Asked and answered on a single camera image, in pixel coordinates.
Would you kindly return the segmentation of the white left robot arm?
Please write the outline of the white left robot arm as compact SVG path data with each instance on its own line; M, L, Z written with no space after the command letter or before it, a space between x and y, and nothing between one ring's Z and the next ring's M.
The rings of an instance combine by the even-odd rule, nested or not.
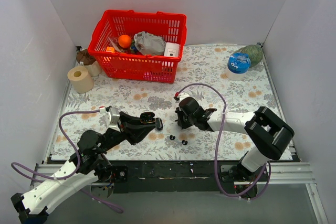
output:
M111 106L101 106L95 113L107 118L107 130L101 134L94 130L82 133L75 152L51 176L32 171L44 178L34 189L16 193L11 202L18 212L21 223L45 223L52 213L67 198L84 187L99 181L113 186L116 181L126 180L128 169L113 166L106 158L107 151L128 141L131 145L140 143L154 129L162 130L163 123L153 112L143 112L140 116L130 116Z

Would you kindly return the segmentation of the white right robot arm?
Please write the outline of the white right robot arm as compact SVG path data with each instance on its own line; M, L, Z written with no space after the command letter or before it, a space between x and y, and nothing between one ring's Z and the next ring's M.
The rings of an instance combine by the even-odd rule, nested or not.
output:
M175 109L177 124L182 129L191 126L201 131L220 130L248 135L254 147L248 151L236 166L223 176L230 180L251 180L259 168L268 161L280 160L295 135L294 130L265 106L255 112L221 112L217 109L203 109L192 97L181 93L174 98L179 102Z

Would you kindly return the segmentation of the glossy black earbud charging case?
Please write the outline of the glossy black earbud charging case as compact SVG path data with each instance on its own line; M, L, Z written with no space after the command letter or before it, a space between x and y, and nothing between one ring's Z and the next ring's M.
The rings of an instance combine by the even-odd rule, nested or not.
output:
M154 112L143 112L140 114L140 122L142 124L152 124L155 123L155 114Z

